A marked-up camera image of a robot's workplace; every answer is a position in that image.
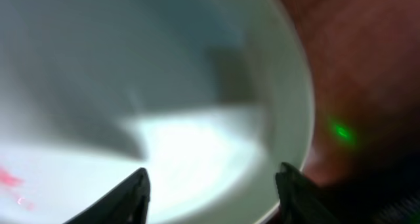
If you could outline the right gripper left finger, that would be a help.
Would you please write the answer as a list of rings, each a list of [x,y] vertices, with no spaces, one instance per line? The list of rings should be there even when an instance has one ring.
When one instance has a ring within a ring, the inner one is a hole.
[[[148,172],[139,168],[66,224],[145,224],[149,202]]]

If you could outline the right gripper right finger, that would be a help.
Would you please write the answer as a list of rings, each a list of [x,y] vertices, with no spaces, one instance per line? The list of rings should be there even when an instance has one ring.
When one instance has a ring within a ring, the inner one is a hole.
[[[339,219],[322,203],[320,189],[291,164],[282,162],[275,180],[282,223],[340,223]]]

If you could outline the light green plate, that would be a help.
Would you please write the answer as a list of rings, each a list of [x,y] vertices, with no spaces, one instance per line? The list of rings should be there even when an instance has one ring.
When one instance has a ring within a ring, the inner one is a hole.
[[[149,223],[261,223],[313,130],[277,0],[1,0],[2,223],[65,223],[138,168]]]

